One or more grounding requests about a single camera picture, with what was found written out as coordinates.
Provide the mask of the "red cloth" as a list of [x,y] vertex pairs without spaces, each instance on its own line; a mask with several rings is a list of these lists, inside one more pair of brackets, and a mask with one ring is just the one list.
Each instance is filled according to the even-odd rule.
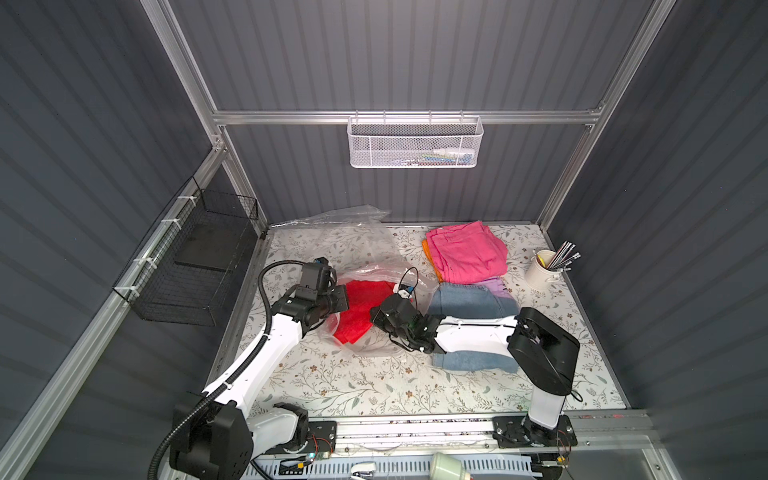
[[386,281],[353,280],[346,284],[348,309],[339,315],[333,337],[341,344],[354,344],[373,326],[371,310],[393,293],[394,284]]

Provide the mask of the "blue grey cloth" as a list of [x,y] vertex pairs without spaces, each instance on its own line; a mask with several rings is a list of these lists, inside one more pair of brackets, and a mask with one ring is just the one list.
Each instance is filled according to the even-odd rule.
[[[497,296],[484,286],[442,283],[432,296],[427,314],[475,320],[515,316],[519,310],[513,298]],[[452,372],[498,369],[515,374],[518,371],[512,357],[471,351],[435,353],[432,365]]]

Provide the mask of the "clear plastic vacuum bag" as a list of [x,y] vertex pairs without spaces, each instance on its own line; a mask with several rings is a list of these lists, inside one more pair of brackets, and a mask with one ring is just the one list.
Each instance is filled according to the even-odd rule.
[[[395,287],[413,286],[411,301],[421,312],[430,305],[438,282],[421,250],[420,237],[410,231],[399,232],[385,225],[386,213],[371,206],[352,207],[293,220],[274,227],[266,262],[300,260],[309,262],[324,257],[335,268],[341,283],[352,280],[387,281]],[[343,344],[333,334],[340,318],[330,317],[294,349],[301,356],[324,354],[342,359],[414,357],[427,363],[430,357],[418,350],[408,352],[405,343],[376,327],[360,340]]]

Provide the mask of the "orange trousers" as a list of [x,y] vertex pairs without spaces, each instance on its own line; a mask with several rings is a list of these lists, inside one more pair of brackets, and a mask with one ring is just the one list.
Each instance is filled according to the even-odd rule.
[[432,267],[438,282],[442,283],[443,282],[443,277],[442,277],[442,274],[441,274],[440,270],[435,266],[435,263],[433,261],[433,257],[431,255],[431,252],[430,252],[430,249],[429,249],[429,242],[428,242],[428,240],[427,239],[422,240],[421,245],[422,245],[422,250],[424,252],[424,255],[427,258],[427,261],[428,261],[429,265]]

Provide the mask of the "pink cloth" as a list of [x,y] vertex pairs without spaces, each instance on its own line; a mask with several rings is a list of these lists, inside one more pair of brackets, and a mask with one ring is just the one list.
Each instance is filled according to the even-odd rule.
[[426,233],[443,282],[474,284],[508,272],[508,247],[481,221],[439,227]]

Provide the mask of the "purple cloth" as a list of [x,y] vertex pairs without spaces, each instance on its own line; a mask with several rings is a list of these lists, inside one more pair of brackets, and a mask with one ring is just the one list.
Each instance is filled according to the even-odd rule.
[[507,289],[504,281],[502,278],[494,277],[487,280],[483,280],[481,282],[477,283],[478,286],[481,286],[483,288],[486,288],[489,290],[493,295],[500,297],[500,298],[507,298],[512,299],[513,296]]

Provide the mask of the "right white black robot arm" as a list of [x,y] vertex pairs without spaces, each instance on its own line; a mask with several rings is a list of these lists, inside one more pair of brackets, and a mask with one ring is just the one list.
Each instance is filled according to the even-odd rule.
[[407,350],[425,354],[475,352],[512,358],[532,382],[529,422],[555,431],[563,416],[580,352],[579,341],[535,308],[514,316],[462,319],[424,315],[398,294],[371,310],[371,322]]

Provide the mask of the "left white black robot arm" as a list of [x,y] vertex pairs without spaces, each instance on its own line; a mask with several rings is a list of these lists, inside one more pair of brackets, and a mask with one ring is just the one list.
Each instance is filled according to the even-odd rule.
[[338,285],[326,258],[298,265],[299,282],[275,302],[263,280],[278,265],[261,270],[257,287],[266,313],[261,333],[201,394],[176,406],[172,429],[152,457],[148,478],[157,478],[161,460],[167,460],[171,468],[198,479],[239,479],[254,458],[270,449],[294,452],[306,446],[305,409],[277,403],[264,414],[249,415],[284,357],[330,315],[348,308],[346,288]]

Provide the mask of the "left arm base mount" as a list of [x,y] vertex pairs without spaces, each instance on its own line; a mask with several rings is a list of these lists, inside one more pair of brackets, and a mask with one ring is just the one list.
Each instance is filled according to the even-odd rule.
[[291,440],[265,451],[266,455],[332,454],[335,451],[338,423],[330,420],[310,420],[298,441]]

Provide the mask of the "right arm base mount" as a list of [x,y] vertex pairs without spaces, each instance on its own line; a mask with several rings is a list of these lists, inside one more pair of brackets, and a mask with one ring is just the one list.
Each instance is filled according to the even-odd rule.
[[553,429],[540,426],[528,415],[494,416],[492,437],[500,448],[574,447],[578,439],[571,420],[561,414]]

